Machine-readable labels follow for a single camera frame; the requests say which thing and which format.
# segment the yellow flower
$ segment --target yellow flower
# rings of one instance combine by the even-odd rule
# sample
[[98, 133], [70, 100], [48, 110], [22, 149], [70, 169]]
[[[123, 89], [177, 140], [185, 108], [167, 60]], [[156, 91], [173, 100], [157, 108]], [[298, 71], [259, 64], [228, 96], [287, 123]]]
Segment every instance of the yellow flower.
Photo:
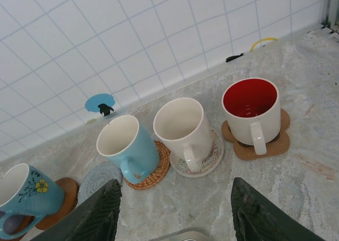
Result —
[[40, 179], [38, 183], [35, 183], [35, 188], [37, 189], [37, 192], [47, 192], [48, 183], [45, 180]]

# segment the coaster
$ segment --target coaster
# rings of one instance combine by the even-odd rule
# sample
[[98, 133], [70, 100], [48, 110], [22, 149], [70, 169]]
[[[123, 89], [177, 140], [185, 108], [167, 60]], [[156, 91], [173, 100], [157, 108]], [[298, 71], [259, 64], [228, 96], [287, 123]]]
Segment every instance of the coaster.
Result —
[[46, 230], [52, 225], [56, 224], [67, 216], [75, 208], [78, 199], [79, 185], [78, 183], [69, 177], [64, 177], [56, 181], [56, 183], [65, 191], [64, 202], [54, 215], [46, 216], [43, 218], [36, 227], [40, 230]]
[[109, 180], [116, 179], [122, 183], [121, 170], [111, 162], [104, 162], [94, 167], [85, 177], [78, 194], [78, 205], [87, 200]]
[[[23, 221], [22, 221], [21, 225], [19, 226], [19, 228], [18, 228], [13, 234], [16, 234], [16, 233], [22, 231], [22, 230], [23, 230], [24, 228], [26, 228], [31, 222], [33, 222], [33, 220], [34, 220], [34, 216], [26, 216], [26, 217], [23, 219]], [[17, 237], [17, 238], [11, 239], [11, 241], [19, 241], [19, 240], [21, 240], [21, 238], [24, 237], [24, 235], [26, 235], [26, 233], [23, 234], [21, 237]]]
[[288, 113], [281, 109], [281, 128], [279, 134], [270, 142], [266, 143], [267, 153], [264, 155], [257, 155], [254, 150], [254, 146], [243, 144], [237, 141], [228, 126], [228, 122], [225, 121], [221, 126], [223, 137], [233, 143], [233, 149], [238, 158], [241, 160], [255, 160], [270, 156], [281, 155], [290, 148], [290, 137], [286, 133], [287, 128], [290, 127], [290, 116]]
[[160, 162], [157, 169], [150, 174], [145, 180], [138, 184], [131, 184], [124, 178], [127, 185], [135, 190], [145, 190], [153, 187], [159, 183], [167, 174], [168, 169], [170, 168], [170, 153], [171, 151], [161, 142], [155, 141], [155, 145], [158, 148]]
[[173, 168], [182, 176], [195, 178], [211, 173], [220, 163], [224, 155], [225, 145], [221, 135], [211, 128], [213, 144], [209, 156], [202, 162], [202, 169], [191, 171], [186, 162], [171, 153], [170, 161]]

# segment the blue mug handle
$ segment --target blue mug handle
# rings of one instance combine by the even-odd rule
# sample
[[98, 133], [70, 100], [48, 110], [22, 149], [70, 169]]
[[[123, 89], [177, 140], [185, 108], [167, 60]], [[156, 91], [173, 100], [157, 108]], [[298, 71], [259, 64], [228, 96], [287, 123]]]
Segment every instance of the blue mug handle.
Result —
[[134, 176], [134, 174], [132, 173], [129, 167], [129, 162], [131, 161], [133, 160], [130, 157], [124, 157], [124, 159], [122, 160], [120, 164], [120, 168], [121, 168], [123, 176], [127, 179], [128, 182], [130, 182], [131, 184], [137, 184], [137, 183], [142, 182], [146, 177], [148, 177], [150, 175], [150, 172], [143, 171], [141, 172], [141, 177], [137, 178], [136, 176]]
[[4, 225], [5, 221], [11, 217], [12, 215], [15, 215], [16, 213], [13, 211], [8, 211], [4, 216], [0, 219], [0, 238], [2, 239], [15, 239], [17, 237], [21, 237], [22, 235], [26, 234], [31, 228], [33, 228], [38, 222], [40, 222], [45, 216], [36, 216], [34, 221], [31, 222], [26, 228], [24, 228], [22, 231], [16, 234], [7, 234], [4, 231]]

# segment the mug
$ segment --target mug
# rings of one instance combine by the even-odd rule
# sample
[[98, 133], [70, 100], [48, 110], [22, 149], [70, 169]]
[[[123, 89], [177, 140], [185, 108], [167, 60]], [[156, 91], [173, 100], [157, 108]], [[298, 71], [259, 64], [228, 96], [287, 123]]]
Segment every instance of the mug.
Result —
[[132, 115], [122, 115], [109, 122], [96, 140], [96, 150], [120, 168], [132, 184], [148, 177], [160, 161], [151, 136]]
[[166, 103], [155, 115], [153, 129], [175, 156], [186, 161], [191, 171], [202, 168], [202, 161], [211, 152], [213, 138], [197, 100], [179, 98]]
[[247, 78], [229, 86], [222, 107], [233, 136], [266, 154], [266, 144], [280, 131], [280, 101], [277, 86], [263, 78]]
[[[0, 238], [14, 239], [27, 233], [47, 215], [53, 215], [61, 208], [65, 192], [48, 176], [36, 168], [21, 163], [0, 180]], [[5, 222], [11, 216], [35, 216], [26, 228], [16, 234], [5, 231]]]

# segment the mug handle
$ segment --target mug handle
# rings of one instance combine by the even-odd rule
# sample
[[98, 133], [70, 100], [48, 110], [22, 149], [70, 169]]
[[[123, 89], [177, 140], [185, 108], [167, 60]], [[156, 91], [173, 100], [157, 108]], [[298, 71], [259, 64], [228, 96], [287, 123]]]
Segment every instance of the mug handle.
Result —
[[195, 160], [195, 156], [193, 153], [192, 145], [185, 144], [184, 147], [184, 157], [187, 166], [189, 167], [190, 171], [199, 171], [202, 168], [202, 162], [198, 162]]
[[8, 211], [0, 219], [0, 238], [2, 239], [15, 239], [17, 237], [21, 237], [22, 235], [26, 234], [31, 228], [33, 228], [36, 224], [38, 224], [38, 222], [40, 222], [43, 218], [45, 218], [45, 216], [36, 216], [33, 222], [31, 222], [26, 228], [24, 228], [19, 233], [7, 234], [4, 231], [5, 221], [12, 215], [15, 215], [15, 213], [13, 211]]
[[128, 182], [132, 184], [137, 184], [137, 183], [142, 182], [146, 177], [148, 177], [150, 175], [150, 172], [144, 171], [141, 173], [141, 177], [137, 178], [136, 176], [134, 176], [134, 174], [132, 173], [129, 167], [129, 162], [131, 161], [133, 160], [130, 157], [124, 157], [124, 159], [122, 160], [120, 164], [120, 168], [121, 168], [123, 176], [127, 179]]
[[253, 139], [254, 150], [257, 155], [267, 153], [263, 130], [259, 122], [251, 123], [251, 135]]

